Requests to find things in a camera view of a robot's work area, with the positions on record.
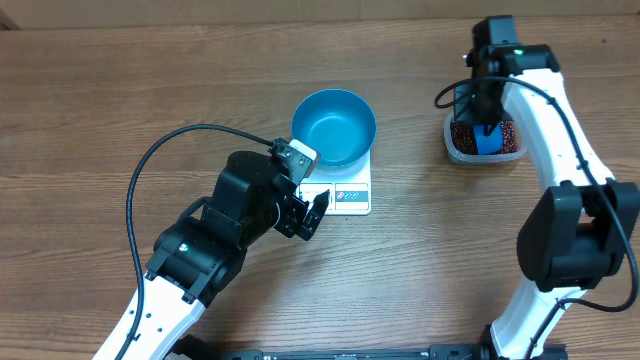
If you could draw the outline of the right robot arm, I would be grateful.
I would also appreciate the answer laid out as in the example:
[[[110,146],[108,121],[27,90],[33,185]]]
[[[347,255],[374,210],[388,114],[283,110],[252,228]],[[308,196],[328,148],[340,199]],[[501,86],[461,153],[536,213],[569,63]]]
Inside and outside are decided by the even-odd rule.
[[[522,277],[488,325],[479,359],[562,359],[547,337],[587,291],[633,263],[639,190],[620,182],[590,146],[568,101],[559,63],[525,45],[511,16],[472,30],[471,76],[455,83],[445,138],[459,162],[491,163],[527,148],[542,195],[517,236]]]

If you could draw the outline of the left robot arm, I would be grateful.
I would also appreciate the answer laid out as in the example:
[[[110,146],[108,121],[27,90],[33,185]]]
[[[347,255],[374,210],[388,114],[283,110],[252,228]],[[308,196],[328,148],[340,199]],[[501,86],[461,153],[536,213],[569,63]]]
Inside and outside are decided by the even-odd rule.
[[[141,289],[96,358],[164,358],[237,276],[251,244],[270,229],[309,240],[329,194],[306,202],[295,191],[319,158],[302,145],[232,153],[212,195],[194,201],[155,241]]]

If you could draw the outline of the red beans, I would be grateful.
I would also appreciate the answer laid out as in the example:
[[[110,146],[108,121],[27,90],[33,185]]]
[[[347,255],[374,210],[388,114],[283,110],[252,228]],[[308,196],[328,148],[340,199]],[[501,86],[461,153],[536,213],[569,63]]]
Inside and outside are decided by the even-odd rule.
[[[498,125],[503,135],[503,147],[499,153],[492,155],[518,152],[520,145],[513,123],[510,121],[501,121]],[[453,121],[450,124],[452,143],[459,152],[465,155],[478,155],[473,136],[473,126],[466,126],[457,121]]]

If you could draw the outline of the clear plastic container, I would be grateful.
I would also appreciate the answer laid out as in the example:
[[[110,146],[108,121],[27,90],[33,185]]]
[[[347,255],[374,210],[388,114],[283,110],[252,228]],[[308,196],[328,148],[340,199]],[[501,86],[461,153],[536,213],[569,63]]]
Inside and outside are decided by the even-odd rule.
[[[462,165],[497,164],[519,160],[527,152],[519,130],[512,121],[501,121],[489,134],[484,125],[466,126],[454,113],[444,122],[444,143],[448,156]]]

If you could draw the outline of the blue plastic scoop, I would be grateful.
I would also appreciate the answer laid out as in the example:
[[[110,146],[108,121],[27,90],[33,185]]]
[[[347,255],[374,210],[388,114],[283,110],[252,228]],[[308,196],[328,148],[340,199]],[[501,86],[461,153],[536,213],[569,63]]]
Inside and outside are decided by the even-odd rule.
[[[478,155],[500,152],[503,147],[503,135],[499,125],[474,125],[472,129]]]

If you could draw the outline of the teal metal bowl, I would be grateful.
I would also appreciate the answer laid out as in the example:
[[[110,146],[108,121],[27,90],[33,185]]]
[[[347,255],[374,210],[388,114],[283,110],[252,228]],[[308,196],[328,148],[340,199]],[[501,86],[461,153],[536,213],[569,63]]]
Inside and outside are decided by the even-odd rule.
[[[343,168],[363,158],[378,133],[376,116],[359,95],[329,88],[307,96],[296,108],[291,135],[320,154],[319,165]]]

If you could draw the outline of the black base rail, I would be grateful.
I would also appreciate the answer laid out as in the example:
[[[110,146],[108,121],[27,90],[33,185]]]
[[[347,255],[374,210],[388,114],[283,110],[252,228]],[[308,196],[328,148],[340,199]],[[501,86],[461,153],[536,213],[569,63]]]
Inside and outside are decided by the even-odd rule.
[[[332,350],[263,352],[258,349],[225,351],[192,335],[179,340],[166,359],[213,360],[472,360],[493,359],[478,344],[431,345],[424,349]]]

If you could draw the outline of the white kitchen scale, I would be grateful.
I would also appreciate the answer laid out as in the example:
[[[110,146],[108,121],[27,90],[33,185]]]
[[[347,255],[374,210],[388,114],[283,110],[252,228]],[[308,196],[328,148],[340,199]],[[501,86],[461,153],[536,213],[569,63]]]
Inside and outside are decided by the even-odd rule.
[[[366,216],[372,210],[371,154],[346,167],[318,166],[302,181],[296,195],[313,203],[320,193],[329,192],[326,215]]]

